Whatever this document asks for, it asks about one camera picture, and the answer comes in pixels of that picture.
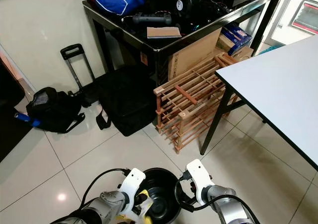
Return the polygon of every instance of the table leg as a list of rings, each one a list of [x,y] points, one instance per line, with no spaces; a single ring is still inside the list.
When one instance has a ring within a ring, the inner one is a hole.
[[[107,72],[112,72],[115,70],[115,68],[111,59],[111,53],[107,44],[104,27],[90,16],[88,16],[88,20],[92,28],[93,36],[101,56],[103,66],[105,69],[107,69]]]
[[[253,42],[251,44],[251,48],[254,49],[253,53],[252,53],[252,56],[254,56],[254,54],[256,53],[260,43],[262,42],[262,39],[263,39],[263,34],[265,32],[265,29],[269,23],[269,21],[271,20],[275,10],[276,10],[276,7],[277,7],[277,4],[278,4],[279,0],[271,0],[269,5],[268,5],[268,8],[265,12],[265,15],[259,25],[259,28],[255,34],[255,37],[253,39]]]
[[[157,86],[168,81],[168,56],[162,52],[154,53]]]
[[[220,105],[217,109],[217,112],[214,115],[214,118],[213,118],[212,124],[209,128],[208,134],[207,134],[207,136],[204,140],[203,146],[200,150],[201,155],[204,155],[205,151],[207,150],[209,143],[212,139],[212,136],[213,136],[213,134],[218,126],[218,123],[219,123],[222,115],[227,112],[228,102],[229,102],[232,94],[233,94],[233,91],[229,87],[226,87],[226,90],[223,94]]]

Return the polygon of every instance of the black metal table frame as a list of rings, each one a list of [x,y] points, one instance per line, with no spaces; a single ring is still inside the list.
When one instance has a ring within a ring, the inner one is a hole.
[[[275,12],[277,4],[279,3],[280,0],[254,0],[250,2],[249,4],[244,5],[238,8],[237,10],[232,11],[231,13],[215,20],[214,22],[202,27],[201,29],[198,29],[197,31],[191,34],[188,34],[182,37],[181,39],[176,40],[175,42],[172,42],[171,44],[160,49],[152,48],[150,45],[141,41],[140,39],[138,39],[137,37],[135,37],[128,31],[125,31],[124,29],[120,28],[110,19],[107,19],[104,15],[98,13],[96,10],[93,10],[89,6],[87,1],[83,1],[83,5],[84,5],[84,10],[87,14],[89,23],[92,28],[92,32],[96,41],[98,51],[101,55],[104,68],[106,68],[108,71],[114,70],[114,65],[111,59],[111,53],[108,48],[108,44],[107,44],[107,40],[105,36],[105,31],[107,31],[107,32],[111,32],[112,36],[115,37],[115,39],[117,39],[124,45],[127,44],[130,46],[133,46],[134,48],[146,54],[148,56],[148,60],[151,61],[152,63],[150,66],[155,67],[155,72],[156,72],[155,79],[156,79],[157,85],[161,85],[159,76],[160,76],[160,72],[164,70],[162,69],[162,65],[164,65],[168,61],[168,57],[170,55],[194,43],[195,41],[203,38],[204,36],[212,33],[213,31],[221,28],[222,26],[228,24],[229,22],[232,22],[235,20],[242,22],[245,19],[252,17],[253,15],[259,12],[258,8],[260,6],[265,5],[269,1],[270,3],[268,5],[268,8],[266,9],[264,17],[259,25],[259,28],[257,29],[255,37],[250,46],[252,49],[254,49],[254,53],[255,53],[261,43],[264,31],[270,19],[272,18],[272,15]]]
[[[219,121],[223,114],[228,113],[236,108],[239,108],[245,104],[247,104],[254,112],[256,112],[262,119],[263,123],[267,123],[271,128],[274,129],[291,147],[293,147],[314,169],[318,171],[318,165],[313,162],[308,155],[306,155],[293,141],[291,141],[280,129],[278,129],[266,116],[264,116],[259,110],[257,110],[248,100],[245,99],[237,90],[235,90],[221,75],[218,74],[218,71],[215,71],[215,75],[218,76],[222,82],[226,85],[226,89],[224,92],[224,95],[221,99],[220,105],[215,113],[215,116],[213,118],[212,124],[209,128],[209,131],[207,133],[207,136],[204,140],[204,143],[200,149],[201,155],[205,154],[205,151],[207,150],[209,143],[213,137],[213,134],[219,124]],[[228,105],[228,102],[232,96],[232,94],[235,93],[239,98],[240,101],[237,101],[231,105]]]

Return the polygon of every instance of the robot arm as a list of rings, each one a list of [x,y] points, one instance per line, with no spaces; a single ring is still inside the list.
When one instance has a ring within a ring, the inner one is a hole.
[[[136,192],[145,177],[143,172],[134,168],[119,190],[102,192],[98,198],[91,200],[84,207],[52,224],[108,224],[118,215],[124,215],[128,219],[141,223],[142,215],[140,214],[146,213],[152,204],[151,200],[148,200],[148,205],[143,205],[144,210],[137,210],[135,206]]]
[[[147,195],[144,193],[136,195],[139,185],[144,179],[145,174],[134,168],[127,175],[119,190],[102,192],[98,198],[51,224],[108,224],[118,215],[124,215],[138,224],[144,224],[144,216],[153,203],[152,199],[145,197]],[[175,188],[175,197],[182,208],[193,212],[211,206],[219,215],[222,224],[259,224],[251,209],[236,196],[235,190],[215,185],[211,181],[209,173],[200,160],[196,159],[187,164],[186,171],[178,180],[176,187],[181,180],[189,179],[193,181],[191,190],[195,193],[195,198],[184,199],[188,203],[179,201]],[[193,207],[191,204],[195,201],[201,206]]]
[[[194,208],[187,203],[180,203],[188,211],[197,211],[210,203],[212,209],[219,215],[222,224],[256,224],[258,220],[248,206],[236,197],[232,188],[215,185],[209,173],[200,160],[195,159],[186,166],[186,172],[181,179],[193,181],[192,191],[201,207]]]

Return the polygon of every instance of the black duffel bag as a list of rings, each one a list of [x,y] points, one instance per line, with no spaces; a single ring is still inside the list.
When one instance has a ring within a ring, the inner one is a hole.
[[[79,114],[80,108],[79,98],[45,87],[34,94],[26,111],[31,119],[38,120],[37,128],[67,133],[84,120],[84,113]]]
[[[102,112],[96,122],[102,130],[111,125],[129,136],[152,122],[156,116],[155,81],[142,66],[124,67],[104,75],[98,81],[99,101],[108,115]]]

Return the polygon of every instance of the black backpack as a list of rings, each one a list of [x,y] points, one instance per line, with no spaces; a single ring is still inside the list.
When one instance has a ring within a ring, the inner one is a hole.
[[[26,106],[30,118],[40,121],[37,127],[46,131],[67,133],[85,118],[80,113],[81,103],[75,96],[52,87],[45,87],[34,94],[33,100]]]

